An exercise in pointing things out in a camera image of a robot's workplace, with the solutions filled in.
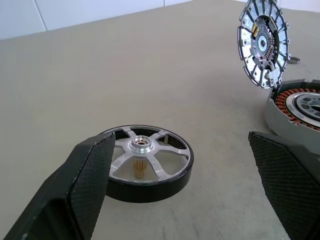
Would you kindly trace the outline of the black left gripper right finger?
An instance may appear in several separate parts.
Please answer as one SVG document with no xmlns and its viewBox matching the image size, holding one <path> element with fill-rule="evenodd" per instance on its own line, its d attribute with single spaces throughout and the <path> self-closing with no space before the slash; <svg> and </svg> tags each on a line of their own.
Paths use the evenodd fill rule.
<svg viewBox="0 0 320 240">
<path fill-rule="evenodd" d="M 292 240 L 320 238 L 320 160 L 305 146 L 258 131 L 248 134 L 265 195 Z"/>
</svg>

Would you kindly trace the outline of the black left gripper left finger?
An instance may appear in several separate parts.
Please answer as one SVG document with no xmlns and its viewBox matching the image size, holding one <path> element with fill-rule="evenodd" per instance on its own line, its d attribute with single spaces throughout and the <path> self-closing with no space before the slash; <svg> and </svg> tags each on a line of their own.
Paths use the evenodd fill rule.
<svg viewBox="0 0 320 240">
<path fill-rule="evenodd" d="M 40 186 L 6 240 L 89 240 L 106 195 L 116 136 L 77 144 Z"/>
</svg>

